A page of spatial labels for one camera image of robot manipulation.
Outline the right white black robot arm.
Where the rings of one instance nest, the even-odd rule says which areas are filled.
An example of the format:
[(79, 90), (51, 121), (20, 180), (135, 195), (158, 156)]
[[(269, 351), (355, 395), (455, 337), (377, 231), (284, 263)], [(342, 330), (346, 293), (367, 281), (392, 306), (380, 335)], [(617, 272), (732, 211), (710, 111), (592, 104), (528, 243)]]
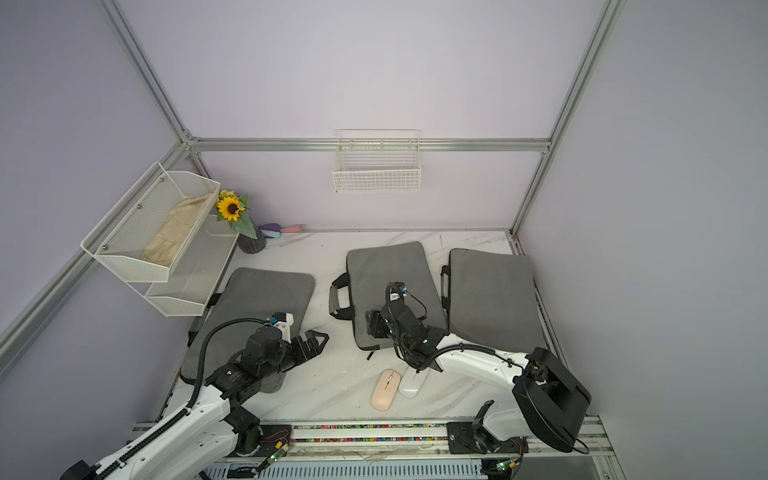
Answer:
[(395, 353), (414, 374), (425, 370), (452, 372), (494, 385), (514, 397), (507, 407), (488, 400), (470, 423), (470, 447), (495, 452), (524, 434), (520, 422), (547, 446), (564, 453), (587, 454), (579, 431), (591, 395), (551, 351), (536, 347), (530, 353), (507, 352), (472, 343), (425, 324), (403, 300), (389, 299), (379, 310), (365, 314), (367, 332), (388, 338)]

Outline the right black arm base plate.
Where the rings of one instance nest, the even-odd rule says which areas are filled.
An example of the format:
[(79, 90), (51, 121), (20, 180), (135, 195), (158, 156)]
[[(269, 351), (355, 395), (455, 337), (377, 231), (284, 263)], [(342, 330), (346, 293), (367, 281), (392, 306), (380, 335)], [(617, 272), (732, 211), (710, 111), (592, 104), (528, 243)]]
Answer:
[(526, 454), (529, 451), (524, 437), (498, 440), (484, 427), (475, 428), (471, 422), (449, 422), (446, 429), (451, 454)]

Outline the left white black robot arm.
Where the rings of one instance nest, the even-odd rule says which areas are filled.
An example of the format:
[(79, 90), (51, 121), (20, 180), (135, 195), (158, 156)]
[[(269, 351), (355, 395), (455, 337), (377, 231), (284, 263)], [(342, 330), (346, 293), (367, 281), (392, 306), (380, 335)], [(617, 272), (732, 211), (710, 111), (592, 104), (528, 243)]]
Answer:
[[(208, 347), (220, 331), (256, 324), (242, 352), (205, 374)], [(69, 467), (63, 479), (184, 479), (236, 449), (238, 440), (260, 435), (261, 420), (245, 402), (262, 390), (264, 381), (319, 356), (330, 336), (316, 330), (285, 339), (290, 326), (276, 317), (238, 318), (206, 334), (200, 347), (190, 398), (170, 417), (156, 423), (122, 449), (91, 465)]]

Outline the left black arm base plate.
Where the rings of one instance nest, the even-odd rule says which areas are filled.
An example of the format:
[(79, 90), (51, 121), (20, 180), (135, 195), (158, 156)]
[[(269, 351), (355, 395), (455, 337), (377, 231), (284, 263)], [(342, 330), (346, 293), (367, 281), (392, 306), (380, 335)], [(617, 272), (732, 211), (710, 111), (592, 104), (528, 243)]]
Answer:
[(288, 424), (260, 425), (239, 436), (235, 455), (245, 458), (264, 458), (272, 454), (278, 443), (287, 444), (292, 436)]

